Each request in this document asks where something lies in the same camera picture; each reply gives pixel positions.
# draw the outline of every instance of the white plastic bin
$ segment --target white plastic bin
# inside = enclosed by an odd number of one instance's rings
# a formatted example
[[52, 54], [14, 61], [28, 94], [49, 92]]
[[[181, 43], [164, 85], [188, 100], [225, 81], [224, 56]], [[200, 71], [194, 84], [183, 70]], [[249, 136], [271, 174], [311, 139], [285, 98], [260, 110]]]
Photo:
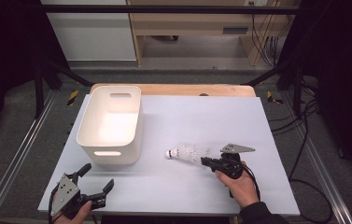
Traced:
[[96, 164], [134, 163], [140, 155], [142, 112], [138, 87], [98, 87], [87, 104], [77, 143]]

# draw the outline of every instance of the white cabinet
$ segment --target white cabinet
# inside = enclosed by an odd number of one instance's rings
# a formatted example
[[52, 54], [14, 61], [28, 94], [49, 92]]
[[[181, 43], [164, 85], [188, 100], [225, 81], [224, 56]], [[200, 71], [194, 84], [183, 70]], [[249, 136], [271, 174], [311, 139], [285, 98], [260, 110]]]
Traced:
[[[41, 0], [43, 5], [126, 5], [124, 0]], [[135, 61], [127, 13], [48, 13], [67, 61]]]

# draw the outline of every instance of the white table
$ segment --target white table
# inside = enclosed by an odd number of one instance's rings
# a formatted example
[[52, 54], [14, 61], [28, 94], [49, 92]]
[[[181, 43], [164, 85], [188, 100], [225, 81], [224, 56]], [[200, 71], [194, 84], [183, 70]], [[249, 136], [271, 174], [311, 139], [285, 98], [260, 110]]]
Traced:
[[90, 95], [50, 179], [38, 210], [48, 212], [49, 196], [63, 173], [71, 174], [90, 162], [92, 169], [78, 181], [84, 194], [101, 192], [114, 178], [106, 207], [93, 212], [112, 215], [233, 216], [239, 206], [208, 167], [164, 157], [179, 143], [210, 147], [211, 158], [228, 143], [254, 147], [241, 154], [260, 187], [261, 200], [272, 213], [298, 216], [275, 141], [260, 98], [144, 95], [141, 155], [132, 165], [100, 167], [77, 144], [77, 129]]

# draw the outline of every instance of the black horizontal bar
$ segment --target black horizontal bar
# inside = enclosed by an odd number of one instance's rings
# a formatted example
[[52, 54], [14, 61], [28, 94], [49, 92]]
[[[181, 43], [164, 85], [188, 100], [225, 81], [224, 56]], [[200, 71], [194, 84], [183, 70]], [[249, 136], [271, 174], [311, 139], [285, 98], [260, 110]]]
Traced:
[[296, 15], [317, 12], [300, 7], [217, 7], [217, 6], [103, 6], [103, 5], [22, 5], [48, 13], [189, 13], [189, 14], [273, 14]]

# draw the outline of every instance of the black and yellow tape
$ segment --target black and yellow tape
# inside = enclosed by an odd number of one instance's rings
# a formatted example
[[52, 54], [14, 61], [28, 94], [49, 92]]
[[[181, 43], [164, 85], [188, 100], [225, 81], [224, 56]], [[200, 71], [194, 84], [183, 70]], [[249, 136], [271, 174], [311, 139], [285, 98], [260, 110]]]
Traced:
[[67, 105], [72, 105], [74, 103], [74, 101], [77, 98], [77, 94], [79, 93], [79, 91], [73, 91], [71, 92], [70, 98], [68, 99]]
[[268, 96], [268, 102], [269, 103], [277, 103], [279, 105], [282, 105], [283, 104], [283, 101], [282, 100], [275, 100], [274, 97], [272, 96], [272, 93], [271, 92], [267, 92], [267, 96]]

